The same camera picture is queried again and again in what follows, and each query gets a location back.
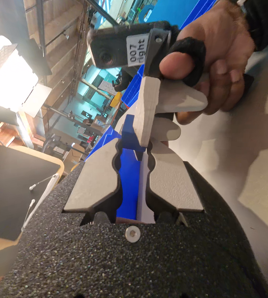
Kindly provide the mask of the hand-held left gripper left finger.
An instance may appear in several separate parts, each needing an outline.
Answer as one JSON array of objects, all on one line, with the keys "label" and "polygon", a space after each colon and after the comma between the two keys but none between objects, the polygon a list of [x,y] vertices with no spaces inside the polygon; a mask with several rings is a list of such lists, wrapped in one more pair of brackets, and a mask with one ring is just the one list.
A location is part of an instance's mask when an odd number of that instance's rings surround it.
[{"label": "hand-held left gripper left finger", "polygon": [[123,201],[121,145],[121,139],[114,138],[87,158],[64,206],[65,213],[86,213],[93,219],[104,212],[111,223],[116,222]]}]

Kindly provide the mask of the white paper sheet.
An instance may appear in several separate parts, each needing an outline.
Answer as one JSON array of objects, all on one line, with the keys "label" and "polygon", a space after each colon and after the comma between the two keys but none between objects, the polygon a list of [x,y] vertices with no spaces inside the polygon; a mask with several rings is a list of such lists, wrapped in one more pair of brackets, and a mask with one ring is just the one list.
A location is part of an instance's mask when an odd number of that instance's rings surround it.
[{"label": "white paper sheet", "polygon": [[117,92],[114,89],[114,86],[112,85],[112,83],[106,81],[106,80],[102,80],[102,82],[100,83],[100,85],[98,86],[98,89],[105,91],[107,93],[109,93],[110,95],[115,96],[117,94]]}]

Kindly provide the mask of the large blue storage bin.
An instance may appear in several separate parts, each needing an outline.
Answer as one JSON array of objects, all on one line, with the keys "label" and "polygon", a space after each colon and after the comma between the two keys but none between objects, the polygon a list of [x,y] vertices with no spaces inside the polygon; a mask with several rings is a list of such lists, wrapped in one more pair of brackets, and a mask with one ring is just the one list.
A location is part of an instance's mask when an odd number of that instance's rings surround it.
[{"label": "large blue storage bin", "polygon": [[[121,138],[110,125],[105,129],[104,134],[98,139],[92,151],[85,159],[85,162],[91,155],[95,155],[95,151],[103,147],[114,138]],[[140,161],[136,159],[135,152],[130,149],[123,149],[121,154],[121,168],[119,169],[121,176],[121,186],[123,190],[123,202],[117,210],[117,217],[136,220],[137,202],[139,190]]]}]

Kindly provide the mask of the yellow bin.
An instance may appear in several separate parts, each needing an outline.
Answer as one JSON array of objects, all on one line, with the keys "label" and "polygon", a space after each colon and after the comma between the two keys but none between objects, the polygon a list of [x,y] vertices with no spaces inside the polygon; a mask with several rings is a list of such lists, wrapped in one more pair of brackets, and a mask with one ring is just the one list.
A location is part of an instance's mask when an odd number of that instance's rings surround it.
[{"label": "yellow bin", "polygon": [[123,94],[121,92],[117,92],[116,95],[114,96],[114,98],[112,99],[110,106],[113,108],[116,107],[119,104],[119,102],[121,101],[122,95]]}]

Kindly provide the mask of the blue wooden cube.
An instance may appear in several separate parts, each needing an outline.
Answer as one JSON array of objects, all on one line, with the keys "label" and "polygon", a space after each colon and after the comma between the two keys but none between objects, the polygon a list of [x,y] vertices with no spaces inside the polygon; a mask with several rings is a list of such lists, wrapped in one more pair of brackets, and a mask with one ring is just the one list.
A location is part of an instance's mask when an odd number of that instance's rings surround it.
[{"label": "blue wooden cube", "polygon": [[121,143],[123,149],[144,152],[146,147],[140,146],[138,138],[133,128],[134,115],[127,114],[122,127]]}]

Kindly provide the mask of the black wood-edged hanging panel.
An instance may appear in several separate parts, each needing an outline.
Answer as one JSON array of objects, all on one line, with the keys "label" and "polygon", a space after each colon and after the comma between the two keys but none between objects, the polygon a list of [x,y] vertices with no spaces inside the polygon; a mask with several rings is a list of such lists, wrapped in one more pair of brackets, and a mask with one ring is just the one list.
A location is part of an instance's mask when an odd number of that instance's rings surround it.
[{"label": "black wood-edged hanging panel", "polygon": [[63,172],[64,163],[56,157],[0,145],[0,250],[17,244],[26,219]]}]

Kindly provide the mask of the bright studio light panel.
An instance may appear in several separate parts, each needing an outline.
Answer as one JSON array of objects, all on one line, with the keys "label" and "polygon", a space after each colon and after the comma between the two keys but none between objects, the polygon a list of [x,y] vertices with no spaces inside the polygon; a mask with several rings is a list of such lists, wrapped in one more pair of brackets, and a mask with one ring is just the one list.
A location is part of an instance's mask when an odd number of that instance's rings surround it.
[{"label": "bright studio light panel", "polygon": [[39,79],[51,74],[35,39],[12,43],[0,35],[0,122],[19,126],[18,112],[34,118],[52,90]]}]

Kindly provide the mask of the silver ventilation duct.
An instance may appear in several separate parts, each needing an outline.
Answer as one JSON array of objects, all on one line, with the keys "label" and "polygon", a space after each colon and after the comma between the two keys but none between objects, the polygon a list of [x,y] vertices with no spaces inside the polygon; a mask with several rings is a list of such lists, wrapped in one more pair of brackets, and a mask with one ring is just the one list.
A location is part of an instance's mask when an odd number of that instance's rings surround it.
[{"label": "silver ventilation duct", "polygon": [[21,140],[23,141],[23,143],[25,144],[26,147],[30,148],[30,149],[34,149],[34,144],[27,132],[26,127],[23,124],[23,121],[19,115],[19,113],[16,113],[16,120],[17,120],[17,132],[21,138]]}]

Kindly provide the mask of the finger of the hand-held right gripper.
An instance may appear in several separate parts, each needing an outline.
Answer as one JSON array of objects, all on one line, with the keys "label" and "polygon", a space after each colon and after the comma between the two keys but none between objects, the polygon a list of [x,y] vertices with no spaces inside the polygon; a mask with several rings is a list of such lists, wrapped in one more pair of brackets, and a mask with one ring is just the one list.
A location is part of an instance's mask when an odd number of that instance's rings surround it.
[{"label": "finger of the hand-held right gripper", "polygon": [[147,147],[158,105],[161,81],[159,78],[144,76],[141,80],[133,129],[141,147]]}]

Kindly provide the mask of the person's right forearm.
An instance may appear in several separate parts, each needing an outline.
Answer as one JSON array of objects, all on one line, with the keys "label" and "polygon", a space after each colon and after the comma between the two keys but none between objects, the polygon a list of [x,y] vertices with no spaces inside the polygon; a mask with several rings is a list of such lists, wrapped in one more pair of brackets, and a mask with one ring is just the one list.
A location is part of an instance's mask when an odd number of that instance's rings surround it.
[{"label": "person's right forearm", "polygon": [[262,51],[268,46],[268,0],[246,0],[241,8],[255,43],[255,51]]}]

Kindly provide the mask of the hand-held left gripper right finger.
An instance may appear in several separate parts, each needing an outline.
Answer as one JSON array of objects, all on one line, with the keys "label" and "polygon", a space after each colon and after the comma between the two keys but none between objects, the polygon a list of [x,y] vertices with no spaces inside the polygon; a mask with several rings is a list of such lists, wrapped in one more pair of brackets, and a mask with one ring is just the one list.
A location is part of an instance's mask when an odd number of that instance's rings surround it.
[{"label": "hand-held left gripper right finger", "polygon": [[180,213],[204,207],[183,160],[160,141],[151,139],[148,154],[146,204],[158,222],[160,215],[175,223]]}]

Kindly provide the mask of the person's right hand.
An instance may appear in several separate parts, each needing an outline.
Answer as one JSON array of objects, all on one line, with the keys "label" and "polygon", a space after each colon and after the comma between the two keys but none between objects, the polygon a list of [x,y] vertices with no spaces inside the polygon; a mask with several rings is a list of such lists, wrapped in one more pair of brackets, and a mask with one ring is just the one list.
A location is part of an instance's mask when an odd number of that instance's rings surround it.
[{"label": "person's right hand", "polygon": [[208,78],[194,88],[207,97],[202,111],[176,114],[177,122],[187,125],[201,114],[212,115],[231,110],[244,93],[243,74],[255,50],[248,24],[240,7],[230,1],[218,1],[208,12],[183,28],[177,40],[194,38],[206,47],[204,72]]}]

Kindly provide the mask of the blue divider panel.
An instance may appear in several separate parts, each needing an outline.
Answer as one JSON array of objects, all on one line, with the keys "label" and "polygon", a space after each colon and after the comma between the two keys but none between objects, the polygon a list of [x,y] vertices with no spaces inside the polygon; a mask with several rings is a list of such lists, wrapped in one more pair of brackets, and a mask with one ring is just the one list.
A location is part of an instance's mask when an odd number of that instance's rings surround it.
[{"label": "blue divider panel", "polygon": [[146,20],[168,21],[183,29],[212,8],[216,0],[159,0]]}]

